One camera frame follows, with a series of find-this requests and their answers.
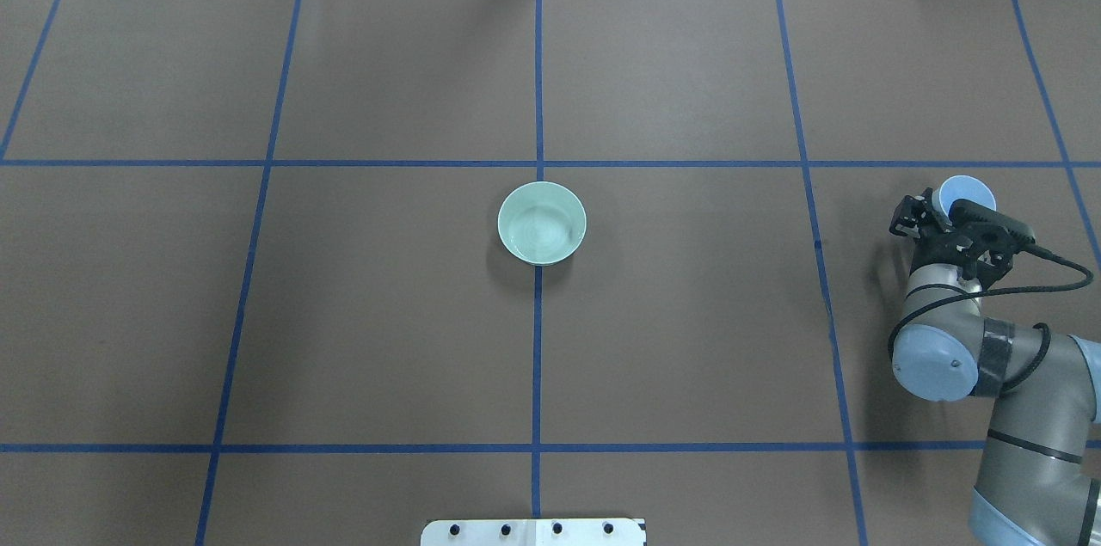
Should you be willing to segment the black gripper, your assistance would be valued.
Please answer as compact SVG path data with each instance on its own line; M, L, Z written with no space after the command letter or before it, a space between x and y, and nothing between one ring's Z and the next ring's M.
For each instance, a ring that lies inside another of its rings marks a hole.
M1013 267L1026 245L1036 244L1028 223L970 199L956 199L942 226L933 206L933 190L904 196L895 207L889 233L915 242L915 267L948 265L960 269L960 277L975 280L980 287L994 287Z

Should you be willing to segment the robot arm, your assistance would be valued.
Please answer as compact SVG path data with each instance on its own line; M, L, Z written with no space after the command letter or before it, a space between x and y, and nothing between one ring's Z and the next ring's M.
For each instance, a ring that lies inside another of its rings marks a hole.
M1029 225L936 190L905 196L889 231L913 241L903 315L889 334L895 380L929 402L991 398L969 527L984 545L1097 545L1098 478L1086 476L1098 424L1098 343L1046 323L986 317L991 297L1057 294L1093 282Z

